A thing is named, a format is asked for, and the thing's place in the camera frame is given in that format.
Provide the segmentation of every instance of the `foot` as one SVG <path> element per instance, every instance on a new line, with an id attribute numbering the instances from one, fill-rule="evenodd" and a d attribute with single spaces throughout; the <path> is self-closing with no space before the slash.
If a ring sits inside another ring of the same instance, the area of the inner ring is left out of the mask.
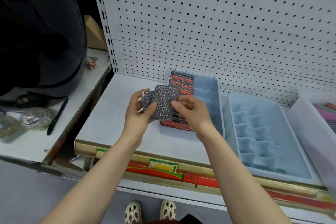
<path id="1" fill-rule="evenodd" d="M 174 201 L 164 200 L 160 210 L 160 220 L 175 220 L 176 206 Z"/>
<path id="2" fill-rule="evenodd" d="M 138 202 L 130 203 L 125 211 L 126 224 L 142 224 L 141 207 Z"/>

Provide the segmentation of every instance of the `black pen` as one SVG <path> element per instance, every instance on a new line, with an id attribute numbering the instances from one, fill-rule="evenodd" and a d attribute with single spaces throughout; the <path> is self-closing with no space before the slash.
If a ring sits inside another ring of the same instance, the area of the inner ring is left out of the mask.
<path id="1" fill-rule="evenodd" d="M 64 102 L 63 102 L 63 104 L 62 104 L 60 110 L 58 111 L 58 113 L 57 113 L 55 119 L 53 119 L 53 121 L 50 123 L 50 125 L 49 125 L 49 127 L 48 127 L 48 130 L 47 130 L 47 136 L 50 136 L 50 134 L 53 132 L 54 127 L 55 127 L 57 121 L 59 120 L 59 118 L 60 118 L 60 116 L 61 116 L 61 114 L 62 114 L 62 112 L 63 112 L 65 106 L 66 106 L 67 103 L 68 103 L 68 100 L 69 100 L 69 98 L 66 98 L 66 99 L 64 100 Z"/>

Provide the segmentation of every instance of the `floor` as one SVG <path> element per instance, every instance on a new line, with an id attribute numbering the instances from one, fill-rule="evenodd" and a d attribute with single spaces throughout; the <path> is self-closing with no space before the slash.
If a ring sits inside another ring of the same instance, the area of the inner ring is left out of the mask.
<path id="1" fill-rule="evenodd" d="M 36 224 L 76 184 L 75 180 L 61 179 L 37 171 L 0 161 L 0 223 Z M 116 191 L 103 224 L 123 224 L 126 206 L 138 201 L 143 221 L 157 220 L 161 199 Z M 176 203 L 176 219 L 192 214 L 203 224 L 231 224 L 227 212 L 183 203 Z"/>

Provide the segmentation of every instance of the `blue plastic tray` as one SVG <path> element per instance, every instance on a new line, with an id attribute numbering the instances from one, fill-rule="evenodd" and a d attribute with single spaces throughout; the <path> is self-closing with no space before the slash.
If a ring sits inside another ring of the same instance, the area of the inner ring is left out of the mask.
<path id="1" fill-rule="evenodd" d="M 223 113 L 221 112 L 221 98 L 219 96 L 219 86 L 216 78 L 188 73 L 180 70 L 179 72 L 191 74 L 195 76 L 194 79 L 194 96 L 206 103 L 210 118 L 217 131 L 223 136 L 225 134 Z M 170 71 L 168 83 L 170 80 L 172 70 Z M 173 137 L 185 139 L 197 139 L 196 133 L 193 131 L 185 131 L 177 128 L 165 127 L 160 124 L 160 133 L 170 135 Z"/>
<path id="2" fill-rule="evenodd" d="M 229 93 L 225 139 L 254 175 L 314 184 L 318 179 L 279 103 Z"/>

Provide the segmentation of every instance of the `hand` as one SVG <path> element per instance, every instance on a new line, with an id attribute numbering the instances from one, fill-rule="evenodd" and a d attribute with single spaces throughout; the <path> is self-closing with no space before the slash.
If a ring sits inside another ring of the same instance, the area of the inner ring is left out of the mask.
<path id="1" fill-rule="evenodd" d="M 124 130 L 120 138 L 131 140 L 134 143 L 135 149 L 138 148 L 142 141 L 147 126 L 152 122 L 151 116 L 155 112 L 157 103 L 153 102 L 147 107 L 145 111 L 140 111 L 142 103 L 139 101 L 142 92 L 149 91 L 149 89 L 139 90 L 134 93 L 129 101 L 128 108 L 125 114 Z"/>
<path id="2" fill-rule="evenodd" d="M 210 133 L 217 131 L 212 124 L 206 104 L 194 96 L 179 96 L 178 101 L 171 102 L 171 106 L 181 113 L 181 118 L 187 120 L 202 142 Z"/>

